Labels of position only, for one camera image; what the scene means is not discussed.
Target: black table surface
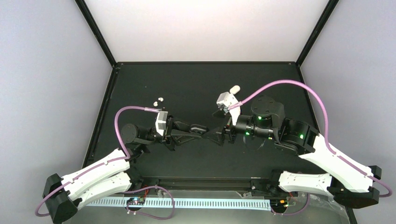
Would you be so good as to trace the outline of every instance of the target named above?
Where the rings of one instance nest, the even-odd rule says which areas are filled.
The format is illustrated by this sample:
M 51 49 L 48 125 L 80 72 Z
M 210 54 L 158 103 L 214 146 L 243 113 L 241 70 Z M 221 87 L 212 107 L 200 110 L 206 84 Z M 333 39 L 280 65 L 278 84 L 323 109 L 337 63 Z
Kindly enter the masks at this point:
M 263 85 L 279 79 L 301 81 L 294 63 L 123 63 L 118 70 L 100 136 L 94 151 L 94 161 L 119 147 L 114 132 L 114 116 L 127 105 L 154 107 L 159 97 L 160 106 L 174 117 L 191 124 L 209 128 L 221 125 L 212 117 L 217 110 L 216 100 L 222 92 L 239 85 L 236 98 L 241 101 Z M 314 125 L 310 103 L 305 91 L 291 84 L 282 84 L 265 90 L 264 95 L 284 104 L 288 118 Z M 250 114 L 250 103 L 241 107 Z M 127 123 L 153 127 L 156 114 L 128 110 L 121 114 L 119 126 Z M 217 146 L 209 140 L 200 140 L 169 151 L 158 144 L 149 146 L 150 154 L 138 158 L 136 167 L 145 177 L 189 178 L 268 178 L 273 169 L 292 172 L 324 173 L 316 165 L 276 150 L 267 140 L 260 149 L 260 139 L 238 136 L 235 144 Z

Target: light gray wall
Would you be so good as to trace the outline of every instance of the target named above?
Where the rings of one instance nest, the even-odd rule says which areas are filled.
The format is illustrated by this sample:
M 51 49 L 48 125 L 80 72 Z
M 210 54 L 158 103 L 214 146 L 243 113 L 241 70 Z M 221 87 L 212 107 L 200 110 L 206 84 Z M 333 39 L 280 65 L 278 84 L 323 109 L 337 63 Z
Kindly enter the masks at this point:
M 0 26 L 0 223 L 49 224 L 46 178 L 81 168 L 111 67 L 74 1 L 2 1 Z
M 339 1 L 302 66 L 324 100 L 330 142 L 365 165 L 382 168 L 396 189 L 396 1 Z M 315 103 L 316 116 L 323 124 Z M 396 196 L 354 210 L 359 224 L 394 223 Z
M 328 2 L 85 1 L 120 62 L 294 61 Z

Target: robotic arm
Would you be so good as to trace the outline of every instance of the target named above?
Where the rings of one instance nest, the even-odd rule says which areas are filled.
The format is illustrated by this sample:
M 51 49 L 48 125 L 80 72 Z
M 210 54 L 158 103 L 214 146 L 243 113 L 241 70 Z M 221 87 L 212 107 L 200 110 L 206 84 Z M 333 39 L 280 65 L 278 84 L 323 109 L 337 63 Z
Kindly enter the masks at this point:
M 57 174 L 50 176 L 43 198 L 48 198 L 45 204 L 53 222 L 66 221 L 88 203 L 102 197 L 140 189 L 142 180 L 130 163 L 143 153 L 150 153 L 149 145 L 160 143 L 174 151 L 175 147 L 191 141 L 208 139 L 222 146 L 225 141 L 233 144 L 238 134 L 269 139 L 276 149 L 310 161 L 327 172 L 311 175 L 274 170 L 265 183 L 265 191 L 270 195 L 285 197 L 295 191 L 321 194 L 355 209 L 378 203 L 379 191 L 373 187 L 374 181 L 369 176 L 379 180 L 381 169 L 361 165 L 334 147 L 333 152 L 329 151 L 318 130 L 305 122 L 286 118 L 281 103 L 260 95 L 251 104 L 252 115 L 242 115 L 241 104 L 236 97 L 224 92 L 220 94 L 217 105 L 219 110 L 213 116 L 221 117 L 224 124 L 213 130 L 198 124 L 190 125 L 166 111 L 150 109 L 158 113 L 154 127 L 127 124 L 121 129 L 120 137 L 129 155 L 115 149 L 107 157 L 78 172 L 63 177 Z
M 223 102 L 233 97 L 232 94 L 220 95 L 218 99 L 220 111 L 224 111 L 226 107 Z M 210 140 L 223 145 L 225 140 L 234 143 L 237 134 L 268 138 L 274 140 L 276 149 L 310 161 L 327 172 L 327 174 L 309 175 L 274 171 L 269 189 L 275 187 L 278 191 L 302 191 L 330 196 L 339 204 L 354 209 L 378 204 L 379 191 L 373 188 L 373 180 L 367 177 L 374 176 L 380 179 L 382 171 L 378 166 L 367 167 L 359 164 L 332 146 L 335 151 L 333 154 L 326 147 L 323 135 L 305 122 L 285 118 L 283 105 L 270 97 L 264 95 L 256 97 L 251 105 L 251 116 L 233 115 L 233 110 L 235 109 L 229 111 L 231 116 L 223 127 L 207 133 L 217 135 L 209 137 Z M 367 175 L 362 175 L 353 166 Z

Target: purple cable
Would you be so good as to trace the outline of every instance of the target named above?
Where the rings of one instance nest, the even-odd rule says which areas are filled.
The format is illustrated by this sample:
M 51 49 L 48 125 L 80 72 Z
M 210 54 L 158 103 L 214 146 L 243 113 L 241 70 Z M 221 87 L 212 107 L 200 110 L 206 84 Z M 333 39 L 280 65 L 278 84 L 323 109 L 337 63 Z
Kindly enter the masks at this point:
M 115 114 L 115 117 L 114 117 L 114 128 L 115 128 L 115 133 L 116 133 L 116 135 L 117 135 L 117 139 L 118 139 L 118 141 L 119 141 L 119 143 L 120 143 L 120 145 L 121 145 L 121 148 L 123 149 L 123 151 L 124 151 L 124 153 L 125 153 L 126 156 L 111 159 L 111 160 L 107 161 L 108 163 L 109 163 L 109 162 L 113 162 L 113 161 L 117 161 L 117 160 L 126 160 L 126 159 L 129 159 L 129 158 L 131 157 L 131 155 L 130 155 L 130 154 L 128 153 L 128 151 L 127 151 L 127 148 L 126 148 L 125 145 L 124 145 L 124 142 L 122 141 L 122 138 L 121 138 L 121 135 L 120 135 L 120 130 L 119 130 L 119 128 L 118 128 L 118 117 L 120 116 L 120 114 L 121 114 L 123 111 L 128 110 L 128 109 L 143 110 L 143 111 L 156 112 L 156 113 L 158 113 L 158 112 L 160 111 L 159 109 L 148 108 L 148 107 L 141 107 L 141 106 L 126 106 L 126 107 L 121 108 L 121 109 Z M 93 167 L 87 169 L 86 171 L 84 171 L 84 172 L 82 172 L 81 174 L 79 174 L 79 175 L 77 175 L 76 177 L 74 177 L 74 178 L 73 178 L 73 181 L 77 180 L 78 178 L 80 178 L 82 175 L 88 173 L 89 171 L 91 171 L 91 170 L 93 170 L 93 169 L 96 169 L 96 168 L 98 168 L 98 167 L 100 167 L 100 166 L 102 166 L 102 165 L 104 165 L 104 164 L 105 164 L 105 163 L 103 162 L 103 163 L 97 164 L 97 165 L 95 165 L 95 166 L 93 166 Z M 66 187 L 66 186 L 67 186 L 68 184 L 70 184 L 70 183 L 71 183 L 71 182 L 67 182 L 67 183 L 63 184 L 62 186 L 56 188 L 56 189 L 53 190 L 51 193 L 49 193 L 47 196 L 45 196 L 45 197 L 41 200 L 41 202 L 38 204 L 38 206 L 36 207 L 36 209 L 35 209 L 35 215 L 38 216 L 38 217 L 49 216 L 49 215 L 50 215 L 49 213 L 40 214 L 40 213 L 38 212 L 39 209 L 41 208 L 41 206 L 42 206 L 50 197 L 52 197 L 56 192 L 60 191 L 61 189 L 63 189 L 64 187 Z
M 123 194 L 134 194 L 134 193 L 141 192 L 141 191 L 144 191 L 144 190 L 147 190 L 147 189 L 152 189 L 152 188 L 155 188 L 155 189 L 158 188 L 158 189 L 161 189 L 161 190 L 165 191 L 166 193 L 168 193 L 170 199 L 172 200 L 172 212 L 170 213 L 170 215 L 168 217 L 157 217 L 157 216 L 153 216 L 153 215 L 141 212 L 141 211 L 134 211 L 134 213 L 139 214 L 139 215 L 144 215 L 144 216 L 147 216 L 147 217 L 150 217 L 150 218 L 155 218 L 155 219 L 158 219 L 158 220 L 167 220 L 167 219 L 172 218 L 173 215 L 175 214 L 175 200 L 173 199 L 172 195 L 170 194 L 170 192 L 167 189 L 165 189 L 163 187 L 159 187 L 159 186 L 149 186 L 149 187 L 145 187 L 145 188 L 142 188 L 142 189 L 139 189 L 139 190 L 126 191 L 126 192 L 122 192 L 122 193 Z M 129 205 L 130 204 L 132 204 L 132 203 L 128 203 L 127 204 L 127 211 L 130 211 L 129 210 Z
M 132 109 L 132 110 L 142 110 L 142 111 L 148 111 L 148 112 L 155 112 L 155 113 L 158 113 L 158 112 L 160 111 L 159 109 L 148 108 L 148 107 L 142 107 L 142 106 L 125 106 L 125 107 L 122 107 L 122 108 L 115 114 L 115 117 L 114 117 L 115 134 L 116 134 L 116 136 L 117 136 L 118 142 L 119 142 L 120 145 L 121 145 L 122 150 L 124 151 L 124 153 L 125 153 L 125 155 L 126 155 L 126 157 L 125 157 L 126 160 L 129 159 L 129 158 L 131 158 L 131 155 L 129 154 L 129 152 L 128 152 L 128 150 L 127 150 L 127 147 L 125 147 L 124 142 L 122 141 L 121 134 L 120 134 L 120 129 L 118 128 L 118 117 L 120 116 L 120 114 L 121 114 L 123 111 L 130 110 L 130 109 Z
M 296 212 L 293 213 L 289 213 L 289 214 L 283 214 L 283 213 L 276 213 L 272 208 L 271 208 L 271 212 L 274 213 L 275 215 L 281 215 L 281 216 L 293 216 L 293 215 L 298 215 L 301 212 L 303 212 L 309 205 L 309 201 L 310 201 L 310 195 L 307 193 L 307 202 L 305 203 L 304 207 Z
M 315 99 L 317 100 L 317 102 L 318 102 L 319 105 L 320 105 L 320 108 L 322 109 L 323 117 L 324 117 L 324 119 L 325 119 L 325 131 L 324 131 L 325 133 L 324 133 L 324 137 L 325 137 L 325 144 L 326 144 L 326 147 L 329 149 L 329 151 L 330 151 L 333 155 L 335 155 L 336 152 L 330 147 L 330 144 L 329 144 L 329 136 L 328 136 L 328 133 L 329 133 L 329 119 L 328 119 L 328 117 L 327 117 L 327 111 L 326 111 L 325 105 L 323 104 L 322 100 L 321 100 L 320 97 L 315 93 L 315 91 L 314 91 L 313 89 L 311 89 L 310 87 L 308 87 L 307 85 L 305 85 L 305 84 L 303 84 L 303 83 L 301 83 L 301 82 L 294 81 L 294 80 L 284 79 L 284 80 L 278 80 L 278 81 L 274 81 L 274 82 L 268 83 L 267 85 L 265 85 L 265 86 L 259 88 L 256 92 L 254 92 L 252 95 L 248 96 L 248 97 L 247 97 L 246 99 L 244 99 L 243 101 L 240 101 L 240 102 L 238 102 L 238 103 L 236 103 L 236 104 L 234 104 L 234 105 L 231 105 L 231 106 L 229 107 L 229 110 L 234 109 L 234 108 L 236 108 L 236 107 L 238 107 L 238 106 L 244 105 L 246 102 L 248 102 L 249 100 L 251 100 L 253 97 L 255 97 L 255 96 L 256 96 L 257 94 L 259 94 L 260 92 L 264 91 L 265 89 L 267 89 L 267 88 L 269 88 L 269 87 L 271 87 L 271 86 L 278 85 L 278 84 L 293 84 L 293 85 L 298 85 L 298 86 L 300 86 L 300 87 L 306 89 L 310 94 L 312 94 L 312 95 L 315 97 Z M 351 162 L 349 162 L 348 160 L 346 160 L 344 157 L 338 156 L 338 158 L 340 158 L 340 159 L 341 159 L 342 161 L 344 161 L 346 164 L 348 164 L 349 166 L 351 166 L 352 168 L 354 168 L 355 170 L 357 170 L 359 173 L 361 173 L 361 174 L 363 174 L 363 175 L 365 175 L 365 176 L 367 175 L 366 172 L 364 172 L 363 170 L 361 170 L 361 169 L 359 169 L 358 167 L 356 167 L 355 165 L 353 165 Z M 367 177 L 370 178 L 371 180 L 373 180 L 373 181 L 379 183 L 380 185 L 382 185 L 384 188 L 386 188 L 386 189 L 388 190 L 388 193 L 387 193 L 387 194 L 380 195 L 380 197 L 389 197 L 389 196 L 392 195 L 393 191 L 392 191 L 392 189 L 390 188 L 389 185 L 387 185 L 386 183 L 384 183 L 384 182 L 381 181 L 381 180 L 378 180 L 377 178 L 375 178 L 375 177 L 373 177 L 373 176 L 367 176 Z

